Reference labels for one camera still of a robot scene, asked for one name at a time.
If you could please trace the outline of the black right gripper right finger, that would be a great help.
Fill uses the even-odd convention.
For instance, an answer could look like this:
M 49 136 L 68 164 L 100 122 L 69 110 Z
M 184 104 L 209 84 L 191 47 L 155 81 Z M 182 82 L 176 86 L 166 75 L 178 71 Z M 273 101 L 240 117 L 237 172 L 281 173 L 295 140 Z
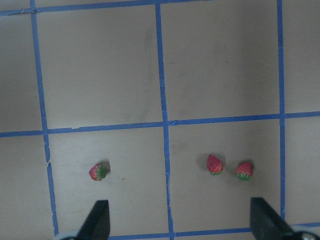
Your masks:
M 295 240 L 293 229 L 262 197 L 250 199 L 250 230 L 256 240 Z

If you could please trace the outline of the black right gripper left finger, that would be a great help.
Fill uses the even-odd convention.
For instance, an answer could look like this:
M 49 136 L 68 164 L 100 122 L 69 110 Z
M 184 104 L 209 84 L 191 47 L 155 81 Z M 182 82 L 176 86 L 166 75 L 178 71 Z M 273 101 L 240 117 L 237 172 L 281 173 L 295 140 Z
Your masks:
M 76 240 L 107 240 L 111 231 L 108 200 L 97 200 L 85 219 Z

